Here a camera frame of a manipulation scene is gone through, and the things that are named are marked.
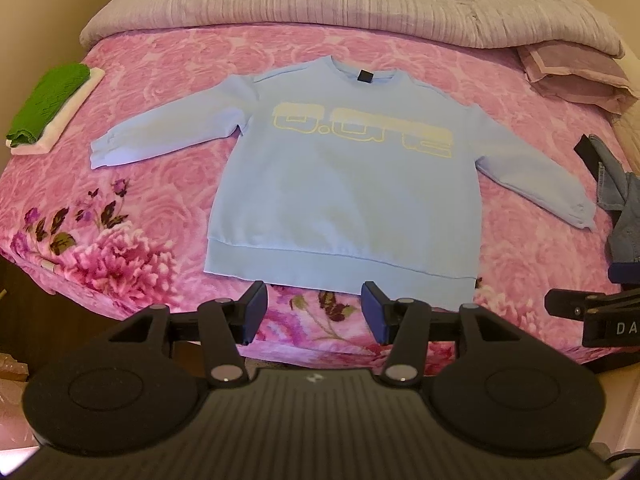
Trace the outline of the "grey striped quilt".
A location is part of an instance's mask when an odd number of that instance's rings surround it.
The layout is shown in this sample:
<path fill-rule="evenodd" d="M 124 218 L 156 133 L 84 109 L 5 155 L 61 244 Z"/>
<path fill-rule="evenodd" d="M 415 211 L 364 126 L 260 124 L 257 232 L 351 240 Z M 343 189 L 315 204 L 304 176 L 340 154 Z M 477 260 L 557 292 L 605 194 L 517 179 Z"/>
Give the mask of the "grey striped quilt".
<path fill-rule="evenodd" d="M 112 0 L 79 42 L 90 49 L 130 30 L 257 23 L 384 30 L 474 49 L 559 40 L 624 54 L 608 17 L 587 0 Z"/>

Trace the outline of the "light blue sweatshirt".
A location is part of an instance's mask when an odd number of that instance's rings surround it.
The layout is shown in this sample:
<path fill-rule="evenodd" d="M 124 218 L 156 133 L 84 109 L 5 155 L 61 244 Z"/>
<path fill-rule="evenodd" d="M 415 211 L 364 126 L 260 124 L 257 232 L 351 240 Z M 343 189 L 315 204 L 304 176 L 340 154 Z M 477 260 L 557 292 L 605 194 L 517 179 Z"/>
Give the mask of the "light blue sweatshirt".
<path fill-rule="evenodd" d="M 577 229 L 596 207 L 580 182 L 478 106 L 401 70 L 326 56 L 131 117 L 91 145 L 93 168 L 236 136 L 207 230 L 207 273 L 454 309 L 480 260 L 480 176 Z"/>

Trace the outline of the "white folded garment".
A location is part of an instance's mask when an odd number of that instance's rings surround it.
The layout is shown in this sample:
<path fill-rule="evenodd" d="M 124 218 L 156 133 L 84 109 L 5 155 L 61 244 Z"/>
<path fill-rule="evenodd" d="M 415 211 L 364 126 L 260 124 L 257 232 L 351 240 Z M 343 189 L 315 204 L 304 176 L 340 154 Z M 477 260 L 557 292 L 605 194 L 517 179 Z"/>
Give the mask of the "white folded garment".
<path fill-rule="evenodd" d="M 32 156 L 48 154 L 52 151 L 68 124 L 87 101 L 93 90 L 100 84 L 104 76 L 105 72 L 102 68 L 90 68 L 90 79 L 66 101 L 55 118 L 47 124 L 41 138 L 35 144 L 22 144 L 16 148 L 10 148 L 9 141 L 6 140 L 6 146 L 10 149 L 11 154 L 13 156 Z"/>

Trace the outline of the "green folded garment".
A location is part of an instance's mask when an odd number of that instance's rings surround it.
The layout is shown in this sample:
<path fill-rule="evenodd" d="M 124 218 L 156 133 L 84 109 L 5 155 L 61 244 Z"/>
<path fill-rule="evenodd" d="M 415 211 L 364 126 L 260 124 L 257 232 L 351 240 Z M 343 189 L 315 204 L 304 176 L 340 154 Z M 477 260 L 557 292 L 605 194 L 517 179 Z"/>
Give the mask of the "green folded garment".
<path fill-rule="evenodd" d="M 14 116 L 6 140 L 10 148 L 35 144 L 66 101 L 90 79 L 90 68 L 70 63 L 51 68 Z"/>

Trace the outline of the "mauve pillow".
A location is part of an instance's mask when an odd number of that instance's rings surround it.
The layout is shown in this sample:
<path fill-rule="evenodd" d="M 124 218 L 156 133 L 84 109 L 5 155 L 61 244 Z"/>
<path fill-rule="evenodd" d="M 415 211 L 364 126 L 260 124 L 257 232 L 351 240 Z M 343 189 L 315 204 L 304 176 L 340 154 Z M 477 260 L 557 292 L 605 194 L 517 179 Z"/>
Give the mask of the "mauve pillow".
<path fill-rule="evenodd" d="M 542 96 L 594 105 L 623 115 L 639 99 L 631 80 L 612 56 L 562 41 L 517 47 L 530 85 Z"/>

